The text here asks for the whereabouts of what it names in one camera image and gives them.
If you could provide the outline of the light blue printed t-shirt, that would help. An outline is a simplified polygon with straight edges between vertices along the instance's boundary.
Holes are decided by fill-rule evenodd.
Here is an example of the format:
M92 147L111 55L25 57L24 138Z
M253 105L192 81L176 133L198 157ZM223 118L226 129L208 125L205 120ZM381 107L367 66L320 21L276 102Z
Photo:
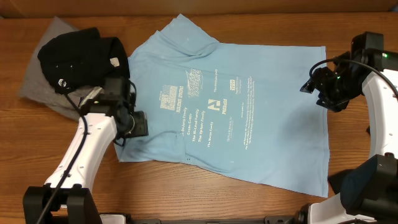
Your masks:
M118 159L326 197L327 111L300 91L325 57L324 47L221 43L178 16L128 59L149 133L117 147Z

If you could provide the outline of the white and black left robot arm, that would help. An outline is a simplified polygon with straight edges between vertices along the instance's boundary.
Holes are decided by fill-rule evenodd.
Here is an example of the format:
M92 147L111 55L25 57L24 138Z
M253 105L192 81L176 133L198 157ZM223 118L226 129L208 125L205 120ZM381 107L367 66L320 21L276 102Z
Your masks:
M41 187L23 197L26 223L131 223L124 213L100 213L91 191L112 143L148 135L147 115L135 111L136 86L127 78L107 78L104 92L80 109L75 136L61 163Z

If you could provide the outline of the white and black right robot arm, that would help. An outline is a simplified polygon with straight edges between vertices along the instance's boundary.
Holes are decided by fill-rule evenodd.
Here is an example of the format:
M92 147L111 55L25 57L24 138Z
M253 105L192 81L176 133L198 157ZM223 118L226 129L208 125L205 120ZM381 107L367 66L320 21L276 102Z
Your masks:
M382 34L365 32L351 50L316 63L302 92L318 90L317 105L334 112L359 95L366 98L369 159L329 177L334 196L313 203L286 223L397 223L397 53L384 50Z

